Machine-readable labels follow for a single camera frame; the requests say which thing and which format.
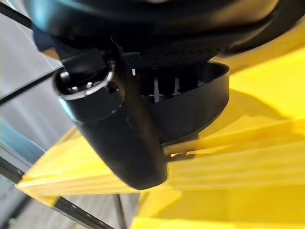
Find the black cylindrical part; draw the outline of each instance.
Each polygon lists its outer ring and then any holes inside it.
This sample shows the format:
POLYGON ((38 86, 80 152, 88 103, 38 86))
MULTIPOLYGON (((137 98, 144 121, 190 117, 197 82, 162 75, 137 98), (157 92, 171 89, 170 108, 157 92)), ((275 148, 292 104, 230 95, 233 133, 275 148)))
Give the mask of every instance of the black cylindrical part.
POLYGON ((179 77, 179 92, 184 93, 198 86, 200 65, 193 64, 177 68, 179 77))
POLYGON ((176 68, 158 69, 159 94, 170 96, 175 93, 176 68))
POLYGON ((113 67, 103 80, 89 85, 93 87, 69 94, 60 74, 54 77, 63 107, 96 153, 133 188, 164 182, 163 148, 131 71, 113 67))

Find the black plastic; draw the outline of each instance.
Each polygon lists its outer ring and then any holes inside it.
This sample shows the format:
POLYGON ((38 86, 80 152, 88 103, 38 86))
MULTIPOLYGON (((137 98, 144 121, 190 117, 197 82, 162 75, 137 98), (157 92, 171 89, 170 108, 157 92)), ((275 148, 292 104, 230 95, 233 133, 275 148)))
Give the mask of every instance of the black plastic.
POLYGON ((115 69, 111 82, 90 94, 62 94, 59 74, 54 87, 83 136, 122 181, 136 189, 159 185, 167 168, 157 130, 131 70, 115 69), (111 83, 118 90, 110 90, 111 83))
POLYGON ((224 64, 208 62, 199 75, 205 84, 150 105, 161 143, 199 133, 221 114, 229 100, 228 70, 224 64))
POLYGON ((132 41, 126 39, 118 44, 124 61, 132 69, 187 66, 207 62, 218 53, 258 35, 276 14, 277 10, 263 21, 231 30, 173 37, 140 37, 132 41))
POLYGON ((278 13, 267 27, 253 38, 226 50, 226 53, 245 52, 263 45, 291 29, 305 14, 304 0, 280 0, 278 13))
POLYGON ((177 35, 254 24, 277 0, 23 0, 34 24, 60 37, 177 35))

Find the metal frame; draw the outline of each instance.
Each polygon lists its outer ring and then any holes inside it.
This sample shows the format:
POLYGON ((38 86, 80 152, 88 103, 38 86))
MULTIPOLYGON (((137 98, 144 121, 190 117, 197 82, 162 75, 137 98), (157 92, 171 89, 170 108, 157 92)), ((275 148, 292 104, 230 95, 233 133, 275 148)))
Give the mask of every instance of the metal frame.
MULTIPOLYGON (((29 18, 13 10, 12 8, 10 8, 9 6, 5 5, 2 2, 0 2, 0 13, 26 26, 29 29, 31 29, 32 27, 32 22, 29 18)), ((58 69, 4 96, 3 98, 0 99, 0 105, 5 104, 11 99, 16 98, 18 95, 22 94, 23 92, 51 78, 56 71, 58 71, 58 69)), ((24 172, 22 172, 20 169, 18 169, 17 167, 15 167, 11 163, 0 157, 0 174, 4 175, 6 178, 17 184, 22 179, 24 172)), ((127 229, 121 198, 119 194, 114 194, 114 201, 117 210, 119 225, 121 229, 127 229)), ((69 219, 81 224, 82 226, 88 229, 114 229, 107 223, 99 220, 95 216, 84 211, 83 209, 69 202, 63 197, 59 197, 54 207, 52 208, 55 211, 61 213, 62 215, 68 217, 69 219)))
MULTIPOLYGON (((8 161, 0 157, 0 174, 4 175, 6 178, 17 184, 22 179, 24 173, 20 169, 16 168, 8 161)), ((117 209, 118 220, 121 229, 127 229, 119 194, 115 194, 115 206, 117 209)), ((88 229, 114 229, 107 223, 99 220, 95 216, 84 211, 83 209, 63 197, 58 198, 52 209, 88 229)))

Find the yellow plastic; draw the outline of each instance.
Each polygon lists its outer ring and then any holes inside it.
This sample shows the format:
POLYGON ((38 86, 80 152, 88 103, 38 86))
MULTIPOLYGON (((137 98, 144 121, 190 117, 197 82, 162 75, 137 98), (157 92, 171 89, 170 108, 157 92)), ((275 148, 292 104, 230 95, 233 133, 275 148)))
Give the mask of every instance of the yellow plastic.
MULTIPOLYGON (((169 163, 168 180, 149 191, 201 196, 220 188, 305 184, 305 23, 217 61, 233 69, 227 107, 199 140, 165 149, 191 151, 195 158, 169 163)), ((19 189, 40 197, 136 192, 77 131, 69 135, 74 138, 55 145, 24 175, 19 189)))
POLYGON ((132 229, 304 229, 305 185, 142 193, 132 229))

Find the yellow fabric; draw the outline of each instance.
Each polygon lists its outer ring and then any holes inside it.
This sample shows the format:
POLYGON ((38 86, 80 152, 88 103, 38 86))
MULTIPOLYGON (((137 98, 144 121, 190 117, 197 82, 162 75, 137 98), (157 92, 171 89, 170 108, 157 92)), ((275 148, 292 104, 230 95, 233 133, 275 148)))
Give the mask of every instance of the yellow fabric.
MULTIPOLYGON (((274 41, 277 58, 265 53, 275 48, 271 42, 217 60, 233 66, 227 107, 199 140, 166 149, 187 149, 195 158, 169 163, 168 180, 148 191, 193 191, 200 196, 220 188, 305 183, 305 38, 298 39, 305 35, 304 25, 274 41), (296 40, 279 42, 289 40, 290 34, 296 40), (259 62, 264 55, 268 58, 259 62), (249 64, 238 63, 242 57, 249 64)), ((67 138, 73 135, 76 138, 50 149, 17 187, 40 197, 136 192, 108 169, 78 132, 67 138)))

